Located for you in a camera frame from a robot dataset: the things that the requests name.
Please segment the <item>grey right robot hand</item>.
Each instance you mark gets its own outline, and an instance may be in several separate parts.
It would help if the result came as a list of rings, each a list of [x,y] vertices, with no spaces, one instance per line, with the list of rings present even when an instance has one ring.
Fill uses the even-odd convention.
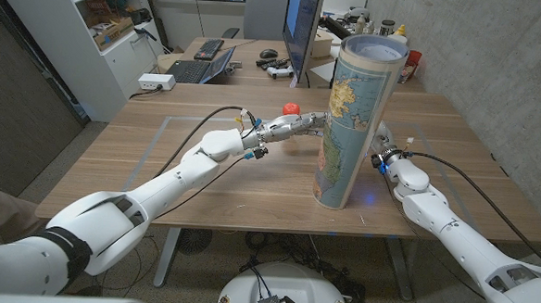
[[[374,133],[371,142],[371,149],[376,154],[383,154],[388,149],[396,150],[396,143],[393,134],[383,121],[380,122],[376,132]]]

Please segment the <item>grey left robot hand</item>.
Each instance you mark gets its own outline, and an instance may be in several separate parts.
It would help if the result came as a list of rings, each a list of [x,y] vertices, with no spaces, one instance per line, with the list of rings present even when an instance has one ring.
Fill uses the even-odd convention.
[[[295,135],[320,135],[328,114],[311,112],[301,115],[282,115],[261,125],[257,129],[259,140],[262,142],[279,142]]]

